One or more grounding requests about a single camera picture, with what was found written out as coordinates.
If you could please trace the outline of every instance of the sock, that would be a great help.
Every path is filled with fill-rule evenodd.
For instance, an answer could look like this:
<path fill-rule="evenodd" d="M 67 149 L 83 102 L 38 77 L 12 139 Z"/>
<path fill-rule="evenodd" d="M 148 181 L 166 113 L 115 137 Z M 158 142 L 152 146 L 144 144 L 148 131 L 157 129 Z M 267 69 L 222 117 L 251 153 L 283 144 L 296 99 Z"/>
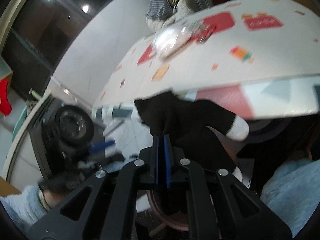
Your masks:
<path fill-rule="evenodd" d="M 7 86 L 8 81 L 6 79 L 0 81 L 0 112 L 4 115 L 10 114 L 12 111 L 12 107 L 7 98 Z"/>
<path fill-rule="evenodd" d="M 240 182 L 242 182 L 243 176 L 242 176 L 242 172 L 241 172 L 241 170 L 239 169 L 238 166 L 235 167 L 235 169 L 233 170 L 232 175 L 235 176 Z"/>
<path fill-rule="evenodd" d="M 137 99 L 134 103 L 139 116 L 150 127 L 151 135 L 168 133 L 171 144 L 183 149 L 186 158 L 211 171 L 225 168 L 241 179 L 236 164 L 207 128 L 210 126 L 224 135 L 230 132 L 231 138 L 244 139 L 247 132 L 242 134 L 238 130 L 248 125 L 241 117 L 209 100 L 184 101 L 172 92 Z"/>
<path fill-rule="evenodd" d="M 235 141 L 243 141 L 249 134 L 249 125 L 239 115 L 236 115 L 235 120 L 227 132 L 226 136 Z"/>

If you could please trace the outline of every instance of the screw head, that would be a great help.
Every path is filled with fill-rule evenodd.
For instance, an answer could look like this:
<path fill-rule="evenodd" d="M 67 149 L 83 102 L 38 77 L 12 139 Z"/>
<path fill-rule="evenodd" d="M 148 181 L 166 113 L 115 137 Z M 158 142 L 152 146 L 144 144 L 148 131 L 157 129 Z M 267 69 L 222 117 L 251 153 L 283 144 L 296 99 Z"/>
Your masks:
<path fill-rule="evenodd" d="M 190 164 L 190 160 L 187 159 L 187 158 L 183 158 L 183 159 L 180 160 L 180 163 L 182 165 L 189 165 Z"/>
<path fill-rule="evenodd" d="M 218 174 L 220 176 L 227 176 L 229 174 L 229 171 L 227 171 L 226 169 L 219 169 Z"/>
<path fill-rule="evenodd" d="M 106 172 L 103 171 L 103 170 L 99 170 L 99 171 L 96 172 L 96 177 L 99 178 L 99 179 L 103 178 L 105 175 L 106 175 Z"/>
<path fill-rule="evenodd" d="M 144 165 L 144 160 L 142 159 L 137 159 L 134 161 L 134 165 L 136 166 L 143 166 Z"/>

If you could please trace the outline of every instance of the floor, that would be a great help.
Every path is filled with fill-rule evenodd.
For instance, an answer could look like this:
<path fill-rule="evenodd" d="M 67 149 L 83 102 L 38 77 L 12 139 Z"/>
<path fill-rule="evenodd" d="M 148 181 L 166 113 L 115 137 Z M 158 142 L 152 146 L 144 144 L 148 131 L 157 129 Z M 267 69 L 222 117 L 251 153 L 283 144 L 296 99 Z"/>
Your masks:
<path fill-rule="evenodd" d="M 8 100 L 12 106 L 12 112 L 8 116 L 0 115 L 0 173 L 11 146 L 13 128 L 26 106 L 26 103 L 12 89 L 9 92 Z"/>

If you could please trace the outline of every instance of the light blue fabric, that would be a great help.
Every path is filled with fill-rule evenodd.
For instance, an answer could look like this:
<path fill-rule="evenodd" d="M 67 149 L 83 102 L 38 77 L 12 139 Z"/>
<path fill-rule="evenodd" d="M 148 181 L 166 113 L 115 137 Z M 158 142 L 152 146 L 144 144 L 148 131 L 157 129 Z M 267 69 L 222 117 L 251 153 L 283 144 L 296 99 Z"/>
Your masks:
<path fill-rule="evenodd" d="M 263 187 L 260 199 L 289 226 L 294 237 L 320 202 L 320 160 L 281 165 Z"/>
<path fill-rule="evenodd" d="M 104 169 L 108 173 L 119 171 L 124 165 L 135 159 L 135 157 L 130 157 L 124 162 L 110 163 Z M 0 197 L 0 201 L 8 215 L 24 234 L 46 214 L 46 210 L 39 201 L 38 192 L 39 187 L 32 185 L 26 186 L 20 195 Z"/>

